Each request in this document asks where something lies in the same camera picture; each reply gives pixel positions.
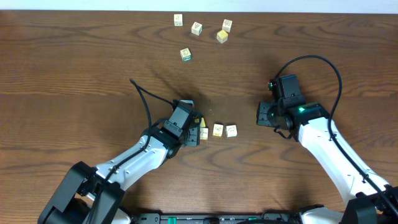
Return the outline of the white block yellow side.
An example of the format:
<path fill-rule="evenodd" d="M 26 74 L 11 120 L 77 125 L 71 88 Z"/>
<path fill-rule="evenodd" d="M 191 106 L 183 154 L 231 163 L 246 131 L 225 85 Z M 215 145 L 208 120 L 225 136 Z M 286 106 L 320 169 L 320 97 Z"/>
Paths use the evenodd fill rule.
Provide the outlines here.
<path fill-rule="evenodd" d="M 213 135 L 217 137 L 222 137 L 223 135 L 223 125 L 222 124 L 214 124 L 213 126 Z"/>

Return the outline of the white block yellow edge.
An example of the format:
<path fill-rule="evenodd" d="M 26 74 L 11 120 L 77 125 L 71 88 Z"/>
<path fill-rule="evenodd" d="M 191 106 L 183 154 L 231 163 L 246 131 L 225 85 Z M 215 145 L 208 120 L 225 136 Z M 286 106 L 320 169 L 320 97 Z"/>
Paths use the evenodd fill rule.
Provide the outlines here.
<path fill-rule="evenodd" d="M 208 128 L 200 128 L 200 139 L 201 140 L 208 139 Z"/>

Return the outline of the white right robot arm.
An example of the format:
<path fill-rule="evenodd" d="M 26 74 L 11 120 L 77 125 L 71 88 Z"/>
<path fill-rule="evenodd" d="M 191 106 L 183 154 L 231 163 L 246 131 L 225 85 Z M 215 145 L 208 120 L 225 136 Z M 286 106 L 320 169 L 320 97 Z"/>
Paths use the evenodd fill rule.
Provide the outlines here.
<path fill-rule="evenodd" d="M 397 223 L 397 188 L 377 175 L 345 141 L 329 112 L 306 103 L 295 75 L 269 82 L 270 102 L 261 102 L 257 124 L 289 132 L 311 152 L 338 189 L 345 210 L 311 205 L 298 213 L 299 223 Z"/>

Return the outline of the white block blue letter T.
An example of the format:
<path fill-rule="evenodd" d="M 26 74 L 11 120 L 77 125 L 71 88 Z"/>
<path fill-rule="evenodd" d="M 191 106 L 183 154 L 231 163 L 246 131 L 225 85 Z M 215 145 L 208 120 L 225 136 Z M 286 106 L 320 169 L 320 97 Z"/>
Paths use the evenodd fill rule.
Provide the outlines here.
<path fill-rule="evenodd" d="M 226 126 L 226 136 L 228 138 L 236 137 L 237 135 L 238 135 L 238 132 L 237 132 L 237 127 L 235 124 Z"/>

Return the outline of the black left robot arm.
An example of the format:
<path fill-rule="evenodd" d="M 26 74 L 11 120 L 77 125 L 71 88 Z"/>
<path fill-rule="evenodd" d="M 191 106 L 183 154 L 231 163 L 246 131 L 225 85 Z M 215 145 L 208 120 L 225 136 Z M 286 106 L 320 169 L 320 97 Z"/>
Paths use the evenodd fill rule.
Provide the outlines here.
<path fill-rule="evenodd" d="M 152 125 L 131 148 L 108 162 L 73 165 L 39 216 L 39 223 L 131 223 L 121 207 L 125 191 L 182 147 L 199 145 L 201 113 L 192 100 L 174 101 L 174 112 Z"/>

